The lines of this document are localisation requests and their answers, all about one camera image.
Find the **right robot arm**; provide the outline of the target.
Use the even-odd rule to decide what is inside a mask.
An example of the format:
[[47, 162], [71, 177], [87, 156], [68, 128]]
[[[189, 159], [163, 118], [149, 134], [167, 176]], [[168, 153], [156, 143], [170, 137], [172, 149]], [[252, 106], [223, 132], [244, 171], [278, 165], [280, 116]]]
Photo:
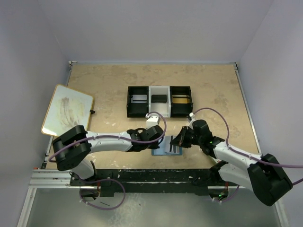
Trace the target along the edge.
[[243, 186], [267, 206], [272, 206], [293, 188], [273, 155], [261, 156], [243, 150], [235, 152], [235, 147], [212, 134], [204, 120], [195, 120], [190, 126], [182, 127], [171, 145], [181, 148], [199, 146], [204, 154], [217, 161], [210, 169], [213, 181]]

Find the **black and white sorting tray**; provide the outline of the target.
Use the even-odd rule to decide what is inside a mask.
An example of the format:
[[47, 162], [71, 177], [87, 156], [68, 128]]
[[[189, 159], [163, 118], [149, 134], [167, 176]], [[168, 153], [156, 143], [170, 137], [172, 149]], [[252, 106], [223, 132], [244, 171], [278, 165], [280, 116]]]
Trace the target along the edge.
[[193, 111], [190, 86], [129, 86], [127, 117], [143, 118], [153, 111], [165, 118], [188, 116]]

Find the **white striped credit card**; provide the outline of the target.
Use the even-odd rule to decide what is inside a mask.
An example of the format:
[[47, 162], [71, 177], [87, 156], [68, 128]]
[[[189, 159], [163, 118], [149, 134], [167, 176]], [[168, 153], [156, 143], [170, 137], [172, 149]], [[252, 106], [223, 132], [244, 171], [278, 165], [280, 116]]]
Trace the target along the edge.
[[171, 145], [171, 142], [174, 140], [175, 136], [166, 136], [161, 143], [165, 151], [171, 151], [173, 147], [178, 147], [177, 145]]

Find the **yellow framed whiteboard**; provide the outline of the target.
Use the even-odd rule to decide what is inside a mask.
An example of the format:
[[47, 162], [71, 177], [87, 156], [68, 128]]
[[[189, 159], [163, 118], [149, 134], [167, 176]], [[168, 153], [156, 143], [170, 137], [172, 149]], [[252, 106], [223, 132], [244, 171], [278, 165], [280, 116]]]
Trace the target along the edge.
[[87, 129], [93, 102], [91, 95], [61, 84], [56, 85], [41, 133], [58, 137], [77, 125]]

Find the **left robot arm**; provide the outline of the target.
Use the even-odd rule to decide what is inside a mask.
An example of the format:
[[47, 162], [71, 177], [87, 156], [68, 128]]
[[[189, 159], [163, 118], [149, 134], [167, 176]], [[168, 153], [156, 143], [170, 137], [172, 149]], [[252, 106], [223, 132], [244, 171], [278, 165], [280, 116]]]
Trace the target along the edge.
[[86, 156], [103, 151], [140, 152], [159, 148], [164, 130], [158, 126], [148, 129], [127, 130], [121, 133], [94, 133], [77, 125], [52, 142], [54, 154], [49, 162], [55, 162], [57, 170], [71, 170], [86, 180], [96, 174], [96, 169]]

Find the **blue leather card holder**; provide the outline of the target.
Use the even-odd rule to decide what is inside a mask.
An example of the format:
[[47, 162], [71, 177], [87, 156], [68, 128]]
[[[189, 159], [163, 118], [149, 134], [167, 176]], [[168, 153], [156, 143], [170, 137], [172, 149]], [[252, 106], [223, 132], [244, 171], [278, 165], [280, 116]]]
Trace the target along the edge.
[[165, 151], [164, 149], [153, 149], [151, 151], [152, 156], [181, 156], [182, 148], [173, 147], [171, 151]]

